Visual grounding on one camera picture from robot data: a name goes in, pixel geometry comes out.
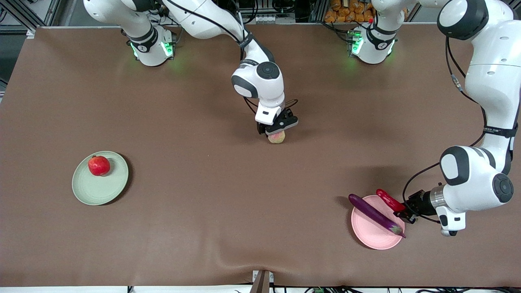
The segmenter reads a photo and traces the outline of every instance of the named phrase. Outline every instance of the pile of potatoes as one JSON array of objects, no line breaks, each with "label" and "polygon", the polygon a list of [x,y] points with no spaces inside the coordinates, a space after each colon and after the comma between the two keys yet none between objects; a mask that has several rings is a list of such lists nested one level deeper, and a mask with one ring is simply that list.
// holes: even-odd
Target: pile of potatoes
[{"label": "pile of potatoes", "polygon": [[341,0],[331,0],[331,9],[327,11],[324,22],[368,22],[375,14],[371,3],[350,0],[349,7],[343,7]]}]

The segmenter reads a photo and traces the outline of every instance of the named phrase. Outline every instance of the red pepper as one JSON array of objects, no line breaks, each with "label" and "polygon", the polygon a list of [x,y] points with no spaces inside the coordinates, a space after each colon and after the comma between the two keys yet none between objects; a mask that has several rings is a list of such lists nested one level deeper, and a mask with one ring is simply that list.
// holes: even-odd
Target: red pepper
[{"label": "red pepper", "polygon": [[395,212],[401,212],[405,210],[405,206],[402,205],[399,201],[392,198],[385,190],[377,189],[376,195],[378,195],[388,207],[390,207]]}]

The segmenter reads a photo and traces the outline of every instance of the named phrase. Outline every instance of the plate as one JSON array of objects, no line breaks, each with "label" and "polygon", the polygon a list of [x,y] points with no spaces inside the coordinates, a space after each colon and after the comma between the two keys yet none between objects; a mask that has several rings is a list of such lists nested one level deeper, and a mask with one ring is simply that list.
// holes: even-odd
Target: plate
[{"label": "plate", "polygon": [[[110,171],[103,176],[94,176],[87,162],[92,156],[104,156],[110,162]],[[118,153],[103,151],[86,157],[72,176],[72,192],[76,198],[88,205],[100,205],[116,198],[127,185],[129,167]]]},{"label": "plate", "polygon": [[[391,221],[397,223],[405,232],[405,222],[394,216],[393,210],[388,207],[379,196],[366,196],[363,200]],[[395,235],[382,226],[376,224],[375,221],[364,215],[355,207],[351,213],[351,225],[353,225],[355,235],[360,239],[360,241],[373,249],[389,249],[396,246],[398,242],[402,240],[401,236]]]}]

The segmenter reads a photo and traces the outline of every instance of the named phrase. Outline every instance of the purple eggplant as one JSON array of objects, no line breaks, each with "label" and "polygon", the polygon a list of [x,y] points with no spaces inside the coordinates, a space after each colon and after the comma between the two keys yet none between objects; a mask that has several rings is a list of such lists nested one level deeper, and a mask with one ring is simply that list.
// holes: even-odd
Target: purple eggplant
[{"label": "purple eggplant", "polygon": [[389,230],[395,235],[399,235],[403,238],[406,238],[405,234],[403,234],[402,228],[398,226],[397,223],[391,221],[389,218],[384,216],[382,213],[380,213],[377,209],[368,204],[361,197],[355,194],[350,194],[349,201],[355,206],[355,208],[357,208],[364,215],[368,216],[370,219],[375,221],[378,225],[384,227],[385,229]]}]

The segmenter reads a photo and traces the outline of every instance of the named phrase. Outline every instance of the brown tabletop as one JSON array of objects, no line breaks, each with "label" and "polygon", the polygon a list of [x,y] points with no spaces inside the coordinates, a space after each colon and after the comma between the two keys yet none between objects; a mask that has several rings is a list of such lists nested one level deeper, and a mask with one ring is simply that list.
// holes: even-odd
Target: brown tabletop
[{"label": "brown tabletop", "polygon": [[[25,42],[0,104],[0,285],[236,284],[264,268],[290,286],[521,286],[519,197],[469,212],[456,237],[407,225],[387,251],[350,229],[349,193],[398,198],[447,147],[480,135],[436,26],[404,26],[374,66],[321,26],[251,30],[300,100],[281,145],[256,133],[233,90],[239,50],[226,36],[184,34],[156,68],[117,29],[39,29]],[[468,64],[472,48],[452,46]],[[72,173],[103,150],[127,158],[130,186],[88,206]],[[521,184],[519,163],[510,178]],[[409,191],[440,181],[435,169]]]}]

